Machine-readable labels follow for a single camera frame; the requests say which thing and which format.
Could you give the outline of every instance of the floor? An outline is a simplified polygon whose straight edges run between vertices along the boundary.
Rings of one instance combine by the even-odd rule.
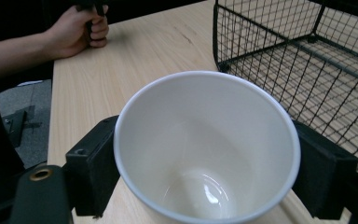
[[[48,157],[51,80],[18,86],[0,93],[1,116],[25,110],[21,143],[16,147],[25,168]]]

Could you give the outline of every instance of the wooden table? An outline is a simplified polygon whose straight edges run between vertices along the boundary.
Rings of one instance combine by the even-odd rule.
[[[110,25],[109,43],[54,66],[48,164],[65,164],[65,153],[102,119],[118,115],[147,83],[187,70],[216,70],[213,3],[206,1]],[[122,179],[100,219],[78,223],[155,223]],[[252,223],[348,223],[310,217],[293,192]]]

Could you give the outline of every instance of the white cup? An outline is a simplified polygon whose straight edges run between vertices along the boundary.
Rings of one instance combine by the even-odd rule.
[[[147,207],[179,223],[244,223],[293,186],[296,128],[256,85],[190,71],[138,91],[118,117],[117,168]]]

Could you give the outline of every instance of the metal wire rack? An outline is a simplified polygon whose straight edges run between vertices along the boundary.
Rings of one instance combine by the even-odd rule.
[[[358,157],[358,1],[216,0],[213,56]]]

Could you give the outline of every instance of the hand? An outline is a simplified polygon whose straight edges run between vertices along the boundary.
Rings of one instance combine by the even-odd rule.
[[[103,6],[104,13],[107,9],[107,6]],[[88,34],[86,28],[88,21],[92,22],[91,34]],[[60,59],[74,56],[87,46],[104,47],[108,32],[107,18],[99,16],[95,7],[92,10],[77,11],[73,6],[66,10],[44,35],[48,39],[48,48],[51,49],[50,57]]]

